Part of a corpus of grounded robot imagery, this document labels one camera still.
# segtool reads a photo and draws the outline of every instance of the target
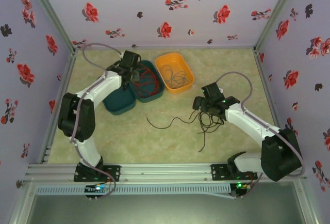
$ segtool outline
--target white robotic arm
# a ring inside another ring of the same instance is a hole
[[[76,93],[66,93],[63,96],[58,127],[63,133],[72,139],[74,129],[74,144],[80,155],[78,167],[83,168],[84,174],[89,175],[92,180],[97,179],[100,173],[90,166],[103,170],[103,159],[98,153],[93,132],[95,130],[96,107],[113,91],[121,86],[126,89],[130,81],[138,81],[139,73],[136,71],[138,60],[141,57],[133,52],[125,51],[123,58],[107,68],[104,73],[93,84]]]
[[[299,145],[291,129],[270,125],[245,109],[236,98],[225,98],[217,83],[202,87],[202,92],[204,98],[196,97],[193,109],[236,125],[261,147],[261,153],[240,152],[228,159],[227,170],[233,178],[240,172],[260,172],[278,181],[302,166]]]
[[[86,97],[84,97],[84,100],[91,100],[93,102],[94,109],[96,109],[96,107],[100,104],[100,102],[102,102],[103,99],[105,99],[109,94],[111,94],[113,91],[121,87],[122,85],[121,76],[119,76],[115,72],[108,71],[107,76],[103,74],[101,78],[96,80],[96,82],[91,84],[89,87],[76,93],[77,97],[81,98],[88,89],[90,89],[93,85],[97,84],[97,81],[101,81],[102,78],[104,78],[104,80],[100,84],[98,84],[95,88],[93,88],[91,92],[87,93]],[[76,144],[80,151],[80,154],[84,158],[84,159],[80,159],[80,162],[83,165],[87,166],[86,163],[84,162],[85,160],[90,165],[96,167],[101,160],[101,156],[95,147],[93,135],[88,139],[84,140],[83,142],[77,142]]]

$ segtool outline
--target black cable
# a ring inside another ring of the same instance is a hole
[[[166,79],[164,77],[164,74],[162,73],[163,69],[166,67],[168,67],[168,68],[165,69],[165,71],[169,71],[171,73],[171,76],[168,79]],[[164,65],[161,68],[160,72],[164,77],[165,83],[168,84],[172,89],[180,88],[180,87],[184,86],[186,82],[189,82],[188,79],[186,78],[186,73],[184,71],[179,71],[177,73],[173,73],[173,69],[170,65]]]
[[[192,115],[193,115],[194,113],[195,113],[195,110],[190,114],[189,119],[191,119],[191,117],[192,117]],[[203,122],[203,120],[202,120],[202,116],[203,116],[203,115],[207,115],[207,116],[208,116],[208,118],[209,118],[209,124],[205,124],[205,123]],[[204,144],[203,144],[203,147],[198,151],[198,153],[200,153],[200,152],[205,148],[205,144],[206,144],[206,133],[213,133],[213,132],[215,132],[215,131],[216,131],[221,125],[223,125],[223,124],[224,124],[224,120],[223,120],[222,118],[217,117],[218,120],[217,120],[217,121],[214,121],[214,119],[213,119],[213,115],[210,115],[209,113],[205,113],[205,112],[199,112],[199,113],[197,113],[197,115],[194,117],[194,119],[193,119],[191,122],[184,121],[184,120],[182,120],[180,117],[175,117],[175,118],[172,119],[170,125],[168,125],[167,127],[157,127],[157,126],[154,126],[154,125],[149,121],[148,117],[146,118],[146,120],[148,121],[148,123],[149,123],[152,127],[156,128],[156,129],[159,129],[159,130],[164,130],[164,129],[168,129],[168,128],[172,125],[172,123],[173,123],[173,121],[174,121],[175,119],[179,119],[179,120],[180,120],[181,122],[183,122],[183,123],[190,124],[190,123],[193,123],[193,122],[196,120],[197,117],[198,117],[198,120],[199,120],[199,122],[200,122],[201,129],[202,129],[202,132],[198,132],[198,134],[204,134]]]

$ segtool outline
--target lavender wall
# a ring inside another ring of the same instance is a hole
[[[0,223],[7,223],[28,164],[38,163],[70,52],[38,0],[0,6]]]
[[[254,46],[278,0],[49,1],[76,46],[123,47]]]
[[[329,14],[328,0],[289,0],[260,49],[282,123],[296,130],[324,223],[330,219]]]

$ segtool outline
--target teal bin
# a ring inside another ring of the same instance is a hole
[[[104,107],[113,115],[120,115],[131,109],[136,105],[136,95],[134,87],[129,84],[128,88],[124,91],[123,86],[113,91],[104,100]]]
[[[159,82],[159,88],[158,88],[157,92],[155,94],[153,94],[152,96],[150,96],[150,94],[148,94],[148,92],[152,92],[154,90],[155,84],[153,84],[153,82],[150,78],[141,78],[139,81],[139,83],[141,85],[139,86],[139,88],[135,87],[135,94],[136,94],[137,99],[142,103],[147,103],[147,102],[150,102],[152,100],[155,100],[155,99],[161,97],[165,90],[165,85],[151,61],[143,60],[140,63],[142,65],[146,66],[147,68],[149,68],[155,74],[156,79]]]

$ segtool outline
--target orange bin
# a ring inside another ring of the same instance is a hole
[[[194,82],[194,75],[179,53],[169,53],[158,57],[155,66],[170,93],[188,90]]]

